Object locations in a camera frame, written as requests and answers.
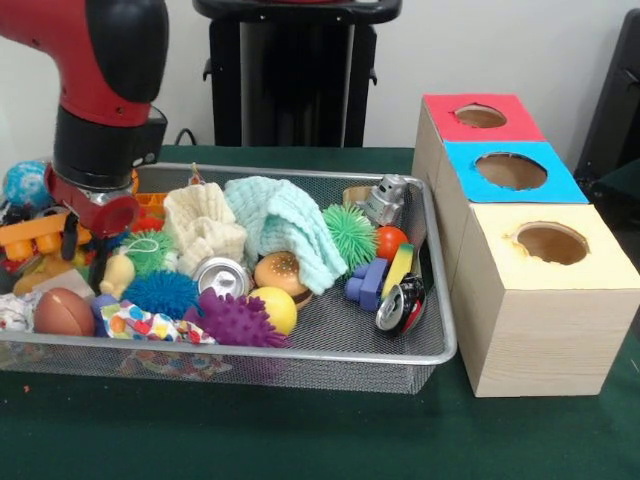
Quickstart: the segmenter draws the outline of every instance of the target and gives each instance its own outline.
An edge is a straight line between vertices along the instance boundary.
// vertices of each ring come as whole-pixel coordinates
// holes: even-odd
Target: shape sorter box
[[[445,142],[434,188],[449,287],[473,203],[588,203],[546,142]]]
[[[596,395],[640,276],[591,205],[474,204],[451,293],[478,397]]]
[[[425,95],[412,175],[435,188],[444,142],[543,142],[544,135],[515,95]]]

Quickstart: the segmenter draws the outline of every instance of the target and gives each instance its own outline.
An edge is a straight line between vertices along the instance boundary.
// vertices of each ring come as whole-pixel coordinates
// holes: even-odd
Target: circular hole
[[[456,118],[469,127],[498,128],[507,124],[507,117],[495,108],[473,103],[456,110]]]
[[[547,171],[524,155],[491,153],[476,162],[484,178],[495,185],[527,190],[538,188],[547,181]]]
[[[587,240],[559,223],[537,222],[525,225],[517,238],[530,256],[545,262],[572,265],[589,253]]]

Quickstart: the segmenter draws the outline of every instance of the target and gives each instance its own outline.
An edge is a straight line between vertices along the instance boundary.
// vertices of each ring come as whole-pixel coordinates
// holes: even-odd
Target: yellow ball
[[[298,310],[293,298],[281,288],[262,287],[249,294],[259,297],[265,304],[269,314],[269,323],[276,327],[276,332],[289,335],[298,322]]]

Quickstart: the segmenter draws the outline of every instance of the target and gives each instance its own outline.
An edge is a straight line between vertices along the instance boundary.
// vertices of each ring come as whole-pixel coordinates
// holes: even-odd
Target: toy hamburger
[[[300,310],[311,301],[311,290],[300,283],[300,266],[295,255],[289,252],[272,253],[264,257],[254,273],[258,287],[278,287],[287,292]]]

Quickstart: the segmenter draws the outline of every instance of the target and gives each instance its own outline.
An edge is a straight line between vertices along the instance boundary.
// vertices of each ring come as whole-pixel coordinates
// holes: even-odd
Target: green spiky ball
[[[376,256],[376,229],[362,210],[350,203],[331,205],[322,212],[333,242],[346,262],[351,276],[360,265],[371,262]]]
[[[136,250],[151,250],[157,242],[158,249],[154,252],[140,252]],[[151,272],[158,270],[166,270],[165,259],[169,250],[173,248],[173,240],[164,232],[156,232],[155,230],[145,230],[138,233],[130,233],[122,242],[122,246],[126,249],[132,248],[134,251],[128,251],[127,257],[133,262],[136,269],[136,275],[147,276]]]

